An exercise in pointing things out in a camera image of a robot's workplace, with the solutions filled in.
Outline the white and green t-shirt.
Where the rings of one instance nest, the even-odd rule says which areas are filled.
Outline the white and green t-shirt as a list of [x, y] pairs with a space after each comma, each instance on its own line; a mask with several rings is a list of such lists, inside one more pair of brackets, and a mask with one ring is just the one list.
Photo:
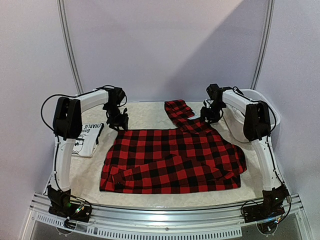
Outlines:
[[83, 124], [71, 154], [76, 157], [91, 158], [99, 145], [99, 138], [103, 128], [103, 123]]

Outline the red black plaid flannel shirt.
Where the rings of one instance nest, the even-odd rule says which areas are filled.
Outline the red black plaid flannel shirt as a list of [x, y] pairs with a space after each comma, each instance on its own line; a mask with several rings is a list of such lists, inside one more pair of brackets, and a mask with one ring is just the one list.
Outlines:
[[124, 194], [190, 194], [236, 189], [247, 170], [243, 150], [182, 99], [164, 110], [173, 129], [120, 130], [106, 154], [99, 189]]

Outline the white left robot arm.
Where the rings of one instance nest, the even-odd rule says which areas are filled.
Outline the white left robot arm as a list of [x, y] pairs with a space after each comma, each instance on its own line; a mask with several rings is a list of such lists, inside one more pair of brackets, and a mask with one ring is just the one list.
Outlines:
[[47, 195], [71, 194], [70, 166], [72, 150], [76, 139], [82, 131], [82, 113], [96, 106], [103, 105], [106, 124], [112, 130], [128, 130], [129, 116], [127, 110], [120, 111], [127, 95], [121, 87], [104, 85], [76, 96], [54, 94], [47, 98], [58, 97], [52, 126], [45, 125], [54, 134], [53, 167], [48, 180]]

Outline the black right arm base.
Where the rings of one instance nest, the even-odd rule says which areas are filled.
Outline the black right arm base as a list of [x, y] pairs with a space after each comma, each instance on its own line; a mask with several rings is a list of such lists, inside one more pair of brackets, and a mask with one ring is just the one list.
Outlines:
[[289, 191], [284, 184], [272, 188], [272, 190], [263, 190], [262, 198], [262, 203], [248, 200], [241, 206], [240, 213], [245, 223], [279, 217], [275, 221], [278, 224], [288, 216], [292, 202]]

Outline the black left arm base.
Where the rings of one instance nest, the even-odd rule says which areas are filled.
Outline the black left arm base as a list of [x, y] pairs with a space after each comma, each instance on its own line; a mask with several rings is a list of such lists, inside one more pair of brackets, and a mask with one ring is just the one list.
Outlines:
[[71, 194], [71, 190], [56, 190], [51, 185], [47, 187], [47, 196], [50, 200], [48, 212], [52, 215], [69, 220], [88, 223], [91, 218], [92, 207], [88, 201], [80, 199], [79, 202], [72, 203], [71, 198], [76, 199]]

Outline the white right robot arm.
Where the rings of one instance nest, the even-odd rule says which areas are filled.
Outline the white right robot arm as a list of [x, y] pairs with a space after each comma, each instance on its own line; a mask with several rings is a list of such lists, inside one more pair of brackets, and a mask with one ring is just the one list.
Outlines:
[[289, 196], [271, 140], [272, 131], [280, 124], [280, 115], [260, 92], [253, 89], [219, 87], [214, 83], [206, 88], [206, 92], [209, 98], [203, 102], [200, 119], [215, 124], [224, 118], [237, 141], [252, 144], [262, 173], [262, 195], [270, 198], [259, 206], [258, 213], [262, 218], [269, 218], [278, 210], [276, 201]]

